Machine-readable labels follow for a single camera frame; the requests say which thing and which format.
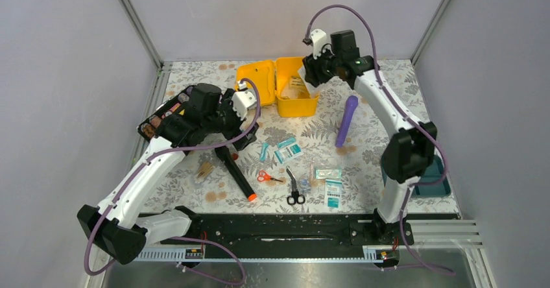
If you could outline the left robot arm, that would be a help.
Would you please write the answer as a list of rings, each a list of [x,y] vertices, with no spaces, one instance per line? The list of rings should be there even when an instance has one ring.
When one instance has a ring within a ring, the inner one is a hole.
[[[222,134],[224,144],[237,150],[253,142],[256,121],[243,128],[250,109],[261,111],[259,92],[248,79],[227,90],[206,83],[191,85],[163,103],[138,128],[149,144],[133,168],[96,206],[79,209],[77,219],[88,245],[126,265],[151,243],[172,237],[197,241],[201,226],[184,207],[151,217],[140,217],[141,210],[176,165],[191,152],[206,150],[207,136]]]

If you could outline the white blue medicine packet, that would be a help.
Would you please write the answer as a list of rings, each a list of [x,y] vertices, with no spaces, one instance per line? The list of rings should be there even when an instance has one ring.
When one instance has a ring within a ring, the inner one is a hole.
[[[308,92],[309,98],[314,99],[317,98],[320,95],[320,92],[322,91],[323,87],[321,84],[313,84],[310,81],[305,80],[304,81],[305,88]]]

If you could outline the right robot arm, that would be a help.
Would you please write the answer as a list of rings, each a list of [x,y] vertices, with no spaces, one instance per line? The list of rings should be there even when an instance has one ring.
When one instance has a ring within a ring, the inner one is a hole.
[[[300,72],[308,90],[316,93],[322,84],[339,77],[369,102],[389,136],[381,156],[385,192],[371,226],[373,238],[387,244],[404,222],[412,186],[434,160],[437,128],[432,122],[421,122],[406,109],[383,78],[375,59],[360,55],[353,31],[327,35],[315,29],[305,35],[303,42],[313,48],[302,60]]]

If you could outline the wooden sticks bundle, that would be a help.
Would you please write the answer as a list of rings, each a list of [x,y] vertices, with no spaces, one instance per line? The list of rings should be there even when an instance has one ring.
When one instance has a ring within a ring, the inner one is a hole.
[[[207,178],[212,171],[214,170],[215,166],[211,162],[204,162],[199,168],[196,173],[196,179],[201,180]]]

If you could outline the boxed bandage pack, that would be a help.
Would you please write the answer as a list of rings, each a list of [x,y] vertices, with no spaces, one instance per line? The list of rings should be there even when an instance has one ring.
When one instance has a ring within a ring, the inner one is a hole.
[[[297,76],[292,76],[288,81],[288,87],[293,90],[300,90],[300,91],[306,91],[307,88],[305,86],[304,81]]]

